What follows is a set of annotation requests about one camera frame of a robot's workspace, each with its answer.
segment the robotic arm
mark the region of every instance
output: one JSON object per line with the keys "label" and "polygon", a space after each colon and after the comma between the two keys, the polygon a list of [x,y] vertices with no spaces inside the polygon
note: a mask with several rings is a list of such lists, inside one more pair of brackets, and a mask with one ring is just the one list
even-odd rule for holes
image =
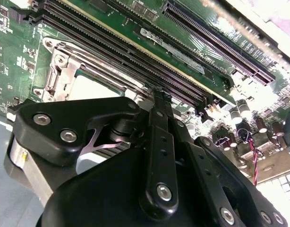
{"label": "robotic arm", "polygon": [[[40,227],[286,227],[273,205],[208,139],[193,141],[154,91],[150,112],[125,97],[24,105],[8,174],[45,209]],[[76,174],[80,155],[130,148]]]}

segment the ram slot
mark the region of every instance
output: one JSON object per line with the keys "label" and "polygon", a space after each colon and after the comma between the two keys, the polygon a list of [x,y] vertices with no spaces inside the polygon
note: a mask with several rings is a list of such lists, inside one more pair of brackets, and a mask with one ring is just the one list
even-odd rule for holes
{"label": "ram slot", "polygon": [[111,35],[111,33],[99,27],[96,23],[75,13],[61,3],[55,0],[47,0],[44,8],[56,17],[61,18],[64,22],[74,26],[81,32],[88,34],[93,39],[98,40],[104,45],[108,44],[108,48],[115,50],[123,56],[129,56],[132,61],[143,68],[150,70],[156,76],[171,79],[171,82],[175,86],[178,88],[183,87],[187,92],[190,91],[197,99],[202,100],[205,96],[205,91],[201,90],[182,75],[179,75],[162,64],[153,61],[150,57],[141,53],[137,48],[131,45],[127,46],[127,43],[123,42],[116,36]]}
{"label": "ram slot", "polygon": [[199,105],[202,102],[202,100],[199,100],[195,96],[191,95],[190,92],[187,93],[186,89],[183,87],[175,86],[171,80],[157,77],[149,70],[142,69],[129,57],[120,55],[112,49],[102,47],[100,42],[92,39],[86,34],[81,33],[80,30],[70,26],[63,20],[60,20],[54,15],[48,13],[46,10],[39,12],[36,15],[31,15],[30,23],[34,25],[42,23],[56,29],[68,38],[84,46],[92,55],[100,59],[105,64],[114,67],[140,83],[151,84],[154,87],[162,87],[173,97],[191,106]]}

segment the screw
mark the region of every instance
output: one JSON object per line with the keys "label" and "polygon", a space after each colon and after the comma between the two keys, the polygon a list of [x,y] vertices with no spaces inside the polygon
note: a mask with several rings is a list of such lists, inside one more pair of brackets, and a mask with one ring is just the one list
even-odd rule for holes
{"label": "screw", "polygon": [[52,42],[51,42],[51,41],[46,41],[46,42],[45,42],[45,45],[46,45],[47,47],[52,47]]}
{"label": "screw", "polygon": [[222,207],[221,208],[221,215],[222,215],[223,219],[225,219],[225,221],[229,225],[232,225],[232,226],[234,225],[234,217],[228,209]]}
{"label": "screw", "polygon": [[65,67],[67,64],[67,60],[65,57],[63,57],[60,54],[57,54],[54,58],[55,63],[59,66],[59,67]]}
{"label": "screw", "polygon": [[170,189],[164,185],[164,184],[159,184],[158,187],[156,188],[159,197],[164,200],[164,201],[170,201],[172,198],[172,194]]}
{"label": "screw", "polygon": [[277,213],[273,213],[274,214],[274,217],[275,219],[277,220],[278,223],[282,224],[283,225],[283,220],[281,218],[281,216],[279,216]]}
{"label": "screw", "polygon": [[205,145],[210,146],[210,141],[208,139],[203,139]]}
{"label": "screw", "polygon": [[161,112],[159,112],[159,111],[157,111],[156,113],[157,113],[157,115],[159,115],[160,117],[163,117],[163,116],[164,116],[164,115],[163,115]]}
{"label": "screw", "polygon": [[135,103],[128,103],[129,107],[132,109],[136,109],[136,105]]}
{"label": "screw", "polygon": [[36,124],[38,125],[48,125],[49,123],[51,123],[51,119],[49,116],[45,115],[45,114],[36,114],[33,117],[33,120]]}
{"label": "screw", "polygon": [[178,125],[179,125],[180,127],[184,127],[184,123],[181,122],[181,121],[178,121]]}
{"label": "screw", "polygon": [[269,218],[269,216],[265,212],[261,211],[260,214],[268,224],[272,223],[271,219]]}
{"label": "screw", "polygon": [[64,47],[66,47],[66,43],[60,42],[60,43],[57,44],[57,46],[64,48]]}
{"label": "screw", "polygon": [[72,143],[77,140],[77,135],[72,130],[63,130],[60,134],[60,137],[67,143]]}

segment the black plastic bracket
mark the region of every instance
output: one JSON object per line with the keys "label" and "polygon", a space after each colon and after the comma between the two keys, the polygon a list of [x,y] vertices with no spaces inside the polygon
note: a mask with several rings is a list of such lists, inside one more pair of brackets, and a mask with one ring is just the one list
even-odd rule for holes
{"label": "black plastic bracket", "polygon": [[[96,129],[100,134],[110,122],[133,119],[139,112],[137,104],[126,97],[31,104],[19,110],[13,133],[22,147],[55,165],[68,166],[75,163],[86,146],[88,130]],[[49,116],[51,123],[36,124],[33,117],[39,113]],[[76,141],[63,141],[63,130],[73,131]]]}
{"label": "black plastic bracket", "polygon": [[140,205],[156,221],[171,217],[179,205],[173,136],[168,132],[168,115],[171,113],[166,95],[154,91],[154,108],[150,111],[145,144],[145,186]]}
{"label": "black plastic bracket", "polygon": [[205,151],[206,155],[203,156],[204,159],[209,158],[216,171],[217,178],[214,178],[214,180],[222,186],[223,192],[210,192],[213,195],[217,195],[217,201],[215,202],[218,202],[216,203],[218,207],[223,206],[220,202],[224,202],[224,200],[228,201],[227,198],[230,198],[231,205],[233,206],[234,204],[233,209],[239,214],[240,219],[247,227],[287,226],[286,220],[278,213],[274,206],[227,159],[212,141],[205,137],[198,137],[195,140],[195,144]]}
{"label": "black plastic bracket", "polygon": [[[202,200],[203,204],[198,204],[210,214],[203,215],[203,218],[207,218],[205,223],[209,223],[208,226],[245,227],[230,205],[205,151],[194,144],[186,126],[181,121],[171,119],[171,126],[175,138],[176,155],[179,155],[184,160],[184,164],[192,171],[194,181],[198,183],[199,187],[198,196],[205,198],[204,203]],[[231,214],[231,221],[227,222],[223,218],[224,210]]]}

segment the electrolytic capacitor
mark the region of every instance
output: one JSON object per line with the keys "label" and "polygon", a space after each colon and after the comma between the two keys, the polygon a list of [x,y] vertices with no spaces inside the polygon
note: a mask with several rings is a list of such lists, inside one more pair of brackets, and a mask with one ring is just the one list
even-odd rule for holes
{"label": "electrolytic capacitor", "polygon": [[257,119],[255,120],[255,123],[256,123],[256,126],[257,126],[257,128],[258,128],[258,131],[259,131],[260,133],[265,133],[265,132],[267,132],[267,126],[265,125],[264,120],[263,120],[262,118],[257,118]]}
{"label": "electrolytic capacitor", "polygon": [[231,116],[231,119],[232,119],[234,124],[239,124],[243,120],[241,118],[240,113],[239,113],[238,110],[233,110],[232,112],[230,112],[230,116]]}
{"label": "electrolytic capacitor", "polygon": [[224,151],[230,150],[230,143],[229,143],[229,141],[224,142],[222,144],[222,148],[224,149]]}
{"label": "electrolytic capacitor", "polygon": [[252,113],[250,111],[250,108],[247,104],[241,104],[239,106],[239,112],[240,112],[240,115],[243,117],[243,118],[251,118],[252,116]]}
{"label": "electrolytic capacitor", "polygon": [[272,123],[272,129],[276,136],[284,136],[282,125],[279,122]]}
{"label": "electrolytic capacitor", "polygon": [[232,147],[232,148],[234,148],[238,145],[233,133],[229,133],[229,143],[230,143],[230,147]]}

